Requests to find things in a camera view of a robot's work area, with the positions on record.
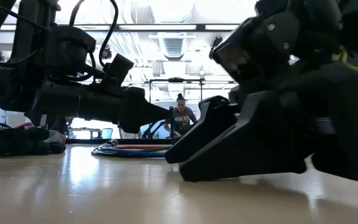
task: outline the gray t-shirt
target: gray t-shirt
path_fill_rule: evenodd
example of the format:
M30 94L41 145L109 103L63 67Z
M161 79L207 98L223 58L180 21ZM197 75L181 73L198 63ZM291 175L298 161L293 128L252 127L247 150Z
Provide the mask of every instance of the gray t-shirt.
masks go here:
M186 106L183 112L180 112L178 108L173 109L174 129L178 129L179 126L181 127L189 126L190 121L194 123L197 122L196 116L190 108Z

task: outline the ceiling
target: ceiling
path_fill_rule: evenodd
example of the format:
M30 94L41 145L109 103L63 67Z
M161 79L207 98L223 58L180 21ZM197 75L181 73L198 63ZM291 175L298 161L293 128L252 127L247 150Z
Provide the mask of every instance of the ceiling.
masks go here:
M239 24L244 19L254 16L256 0L117 0L119 6L118 24L154 24L154 23L189 23L189 24ZM60 0L62 10L57 12L55 22L68 24L71 10L77 0ZM17 12L19 1L13 11ZM114 8L109 0L86 0L76 16L76 25L111 24ZM13 17L8 17L5 24L15 24ZM91 32L98 45L103 42L105 29ZM208 55L211 44L218 35L224 37L227 32L120 32L113 34L109 46L135 62L126 81L145 81L152 78L206 77L207 80L232 80L231 77ZM12 44L13 30L0 33L0 45Z

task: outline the metal frame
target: metal frame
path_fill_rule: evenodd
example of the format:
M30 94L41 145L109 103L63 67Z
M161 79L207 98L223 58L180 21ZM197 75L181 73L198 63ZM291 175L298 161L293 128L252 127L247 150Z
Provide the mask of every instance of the metal frame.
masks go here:
M144 133L142 134L142 139L152 139L152 136L158 131L159 128L161 128L161 126L163 126L164 121L161 121L157 127L152 131L152 129L154 128L154 126L158 123L158 121L155 121L151 124L149 124L149 128L146 129L146 131L144 131Z
M94 128L69 128L68 132L74 132L74 131L89 131L91 133L91 139L99 139L102 137L103 130L100 129L94 129ZM93 133L97 133L98 137L94 138Z
M149 103L152 102L152 84L153 82L168 82L168 83L192 83L199 82L200 83L200 91L201 91L201 100L203 100L203 82L205 82L204 78L200 79L185 79L185 78L169 78L169 79L151 79L148 81L149 83Z
M239 24L117 24L114 32L231 32ZM110 24L75 25L87 32L107 32ZM15 24L4 24L1 32L14 32Z

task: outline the bolt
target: bolt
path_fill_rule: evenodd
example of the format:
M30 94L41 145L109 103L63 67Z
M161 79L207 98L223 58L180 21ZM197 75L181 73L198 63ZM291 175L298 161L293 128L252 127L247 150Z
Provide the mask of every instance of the bolt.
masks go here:
M283 47L284 47L285 50L288 50L290 48L290 43L284 42Z
M272 31L272 30L274 30L274 29L276 28L276 24L271 23L271 24L269 24L269 25L267 26L267 28L268 28L270 31Z

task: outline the strap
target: strap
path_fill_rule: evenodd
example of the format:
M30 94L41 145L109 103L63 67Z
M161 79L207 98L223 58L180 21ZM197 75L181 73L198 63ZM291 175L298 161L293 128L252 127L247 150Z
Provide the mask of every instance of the strap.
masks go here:
M187 106L185 108L186 108L187 115L190 116L191 112L193 112L193 111L190 108L188 108Z
M358 66L355 66L355 65L351 65L347 62L347 57L348 57L348 54L347 54L347 50L345 47L343 46L340 46L339 47L341 49L341 53L339 54L333 54L331 56L331 60L334 61L334 62L342 62L344 63L346 66L348 66L349 68L355 70L355 71L358 71Z

